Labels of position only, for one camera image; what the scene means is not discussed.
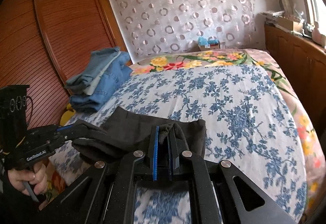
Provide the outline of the person's left hand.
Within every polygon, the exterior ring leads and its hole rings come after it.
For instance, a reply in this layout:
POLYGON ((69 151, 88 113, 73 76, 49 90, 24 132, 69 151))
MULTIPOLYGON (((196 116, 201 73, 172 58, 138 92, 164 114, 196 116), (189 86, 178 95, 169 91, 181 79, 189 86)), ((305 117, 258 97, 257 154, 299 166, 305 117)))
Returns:
POLYGON ((26 169, 9 170, 8 179, 13 188, 28 196, 30 194, 23 184, 25 181, 34 186, 35 195, 45 194, 47 191, 46 167, 42 161, 34 164, 32 171, 26 169))

